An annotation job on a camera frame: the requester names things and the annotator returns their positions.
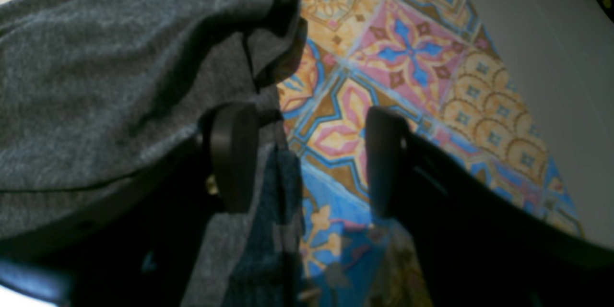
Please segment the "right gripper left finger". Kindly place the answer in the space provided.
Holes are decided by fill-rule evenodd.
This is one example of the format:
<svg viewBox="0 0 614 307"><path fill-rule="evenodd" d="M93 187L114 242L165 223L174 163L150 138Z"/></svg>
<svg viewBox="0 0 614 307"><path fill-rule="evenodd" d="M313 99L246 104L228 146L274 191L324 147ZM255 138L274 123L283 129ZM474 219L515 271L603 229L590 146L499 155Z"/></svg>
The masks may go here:
<svg viewBox="0 0 614 307"><path fill-rule="evenodd" d="M1 241L3 307L177 307L209 220L248 213L259 122L235 102L110 195Z"/></svg>

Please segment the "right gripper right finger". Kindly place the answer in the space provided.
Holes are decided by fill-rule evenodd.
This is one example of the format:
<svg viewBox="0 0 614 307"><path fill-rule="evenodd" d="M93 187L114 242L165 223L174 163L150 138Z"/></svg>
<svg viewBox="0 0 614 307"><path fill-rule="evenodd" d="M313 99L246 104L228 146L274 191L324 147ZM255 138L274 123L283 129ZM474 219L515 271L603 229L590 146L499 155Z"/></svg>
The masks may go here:
<svg viewBox="0 0 614 307"><path fill-rule="evenodd" d="M611 307L611 249L495 195L383 107L366 117L371 210L414 242L436 307Z"/></svg>

